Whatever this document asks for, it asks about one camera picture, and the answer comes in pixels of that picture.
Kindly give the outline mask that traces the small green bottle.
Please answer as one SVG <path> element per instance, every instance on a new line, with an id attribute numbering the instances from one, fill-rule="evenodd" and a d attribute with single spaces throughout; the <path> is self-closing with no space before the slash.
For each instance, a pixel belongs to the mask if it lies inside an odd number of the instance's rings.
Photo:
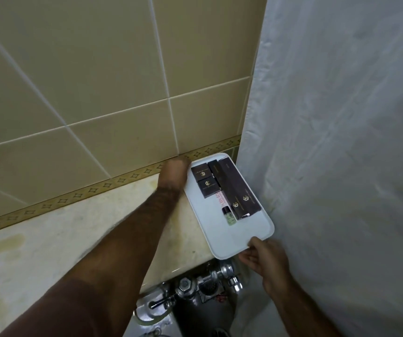
<path id="1" fill-rule="evenodd" d="M 236 224 L 237 220 L 228 206 L 222 207 L 222 213 L 229 226 Z"/>

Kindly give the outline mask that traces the person's left forearm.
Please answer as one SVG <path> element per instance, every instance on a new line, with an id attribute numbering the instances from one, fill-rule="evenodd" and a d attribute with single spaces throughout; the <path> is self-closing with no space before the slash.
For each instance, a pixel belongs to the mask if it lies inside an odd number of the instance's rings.
<path id="1" fill-rule="evenodd" d="M 182 190 L 160 182 L 0 337 L 122 337 Z"/>

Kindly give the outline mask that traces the long dark brown box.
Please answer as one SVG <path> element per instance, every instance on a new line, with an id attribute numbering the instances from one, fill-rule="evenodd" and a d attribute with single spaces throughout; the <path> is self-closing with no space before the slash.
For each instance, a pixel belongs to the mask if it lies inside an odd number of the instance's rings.
<path id="1" fill-rule="evenodd" d="M 237 220 L 241 220 L 245 217 L 252 215 L 251 210 L 245 205 L 245 201 L 240 198 L 240 194 L 233 186 L 231 177 L 227 174 L 225 169 L 221 166 L 218 160 L 212 160 L 207 163 L 214 178 L 218 182 L 221 190 L 227 200 L 227 203 L 235 215 Z"/>
<path id="2" fill-rule="evenodd" d="M 240 200 L 244 209 L 246 209 L 248 213 L 247 216 L 254 215 L 255 213 L 261 211 L 261 206 L 258 204 L 257 199 L 253 195 L 247 183 L 244 181 L 232 159 L 229 157 L 222 158 L 219 163 L 226 173 L 228 180 L 232 183 L 238 199 Z"/>

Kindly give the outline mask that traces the white shower curtain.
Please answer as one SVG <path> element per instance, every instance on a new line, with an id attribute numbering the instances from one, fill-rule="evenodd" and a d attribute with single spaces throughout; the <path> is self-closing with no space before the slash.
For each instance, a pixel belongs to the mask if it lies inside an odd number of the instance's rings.
<path id="1" fill-rule="evenodd" d="M 403 0 L 267 0 L 241 138 L 301 287 L 403 337 Z"/>

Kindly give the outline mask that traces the person's left hand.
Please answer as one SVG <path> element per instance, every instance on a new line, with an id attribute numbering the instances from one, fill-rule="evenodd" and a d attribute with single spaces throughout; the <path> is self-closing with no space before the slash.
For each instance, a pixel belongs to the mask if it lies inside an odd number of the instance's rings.
<path id="1" fill-rule="evenodd" d="M 184 190 L 186 182 L 187 173 L 178 174 L 176 172 L 176 158 L 165 161 L 158 177 L 157 188 L 181 193 Z"/>

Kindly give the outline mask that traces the person's right forearm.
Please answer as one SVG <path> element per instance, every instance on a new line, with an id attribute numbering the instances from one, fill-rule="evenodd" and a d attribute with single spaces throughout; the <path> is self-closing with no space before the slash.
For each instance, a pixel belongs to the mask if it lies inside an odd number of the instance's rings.
<path id="1" fill-rule="evenodd" d="M 338 328 L 292 276 L 264 278 L 263 286 L 289 337 L 342 337 Z"/>

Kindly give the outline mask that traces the white sachet with pink print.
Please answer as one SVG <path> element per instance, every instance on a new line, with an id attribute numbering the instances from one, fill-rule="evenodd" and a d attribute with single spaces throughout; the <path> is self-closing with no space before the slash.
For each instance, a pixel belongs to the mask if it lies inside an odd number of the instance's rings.
<path id="1" fill-rule="evenodd" d="M 227 200 L 226 200 L 226 198 L 224 197 L 224 195 L 223 195 L 223 193 L 221 191 L 216 192 L 215 197 L 216 197 L 216 199 L 217 199 L 217 201 L 218 201 L 218 203 L 219 203 L 219 205 L 220 205 L 220 207 L 222 209 L 222 212 L 224 214 L 227 213 L 227 212 L 231 212 L 231 209 L 230 209 L 230 207 L 229 207 L 229 205 L 227 203 Z"/>

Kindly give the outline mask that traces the chrome flush valve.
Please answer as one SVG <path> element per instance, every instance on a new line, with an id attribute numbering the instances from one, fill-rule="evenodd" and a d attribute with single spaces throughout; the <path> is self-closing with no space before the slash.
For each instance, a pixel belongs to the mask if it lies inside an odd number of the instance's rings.
<path id="1" fill-rule="evenodd" d="M 230 289 L 234 294 L 243 289 L 239 267 L 232 258 L 212 260 L 206 264 L 203 272 L 190 272 L 162 283 L 155 289 L 155 294 L 143 295 L 138 300 L 137 309 L 163 315 L 180 300 L 193 300 L 199 296 L 205 303 L 223 294 L 226 289 Z"/>

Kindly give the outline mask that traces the person's right hand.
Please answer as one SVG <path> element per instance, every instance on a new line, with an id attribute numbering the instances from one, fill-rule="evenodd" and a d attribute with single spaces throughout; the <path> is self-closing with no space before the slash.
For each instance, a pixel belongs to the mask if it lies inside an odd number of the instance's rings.
<path id="1" fill-rule="evenodd" d="M 275 299 L 290 288 L 293 277 L 283 247 L 273 239 L 265 240 L 266 250 L 246 249 L 238 254 L 239 260 L 263 279 L 266 293 Z"/>

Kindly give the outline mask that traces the small dark brown box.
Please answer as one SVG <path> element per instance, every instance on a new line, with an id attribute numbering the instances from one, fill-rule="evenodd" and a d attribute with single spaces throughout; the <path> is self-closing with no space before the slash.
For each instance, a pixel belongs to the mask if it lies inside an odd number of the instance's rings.
<path id="1" fill-rule="evenodd" d="M 213 177 L 213 173 L 210 167 L 208 166 L 208 163 L 203 163 L 191 167 L 191 172 L 196 182 L 200 182 L 210 177 Z"/>
<path id="2" fill-rule="evenodd" d="M 206 177 L 198 181 L 197 184 L 204 198 L 208 198 L 221 192 L 221 186 L 213 176 Z"/>

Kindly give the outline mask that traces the white rectangular tray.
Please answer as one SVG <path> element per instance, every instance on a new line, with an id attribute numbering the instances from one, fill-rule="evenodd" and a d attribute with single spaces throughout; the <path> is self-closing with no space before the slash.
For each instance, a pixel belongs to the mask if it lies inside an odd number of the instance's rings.
<path id="1" fill-rule="evenodd" d="M 228 157 L 229 155 L 226 153 L 216 153 L 194 161 L 191 167 L 208 163 L 215 159 L 220 161 L 222 158 Z M 275 226 L 252 190 L 258 204 L 261 206 L 261 211 L 241 220 L 236 219 L 236 224 L 229 226 L 215 195 L 208 198 L 203 197 L 191 172 L 191 167 L 187 174 L 187 184 L 184 192 L 215 258 L 224 260 L 245 250 L 253 236 L 262 240 L 272 237 L 275 232 Z"/>

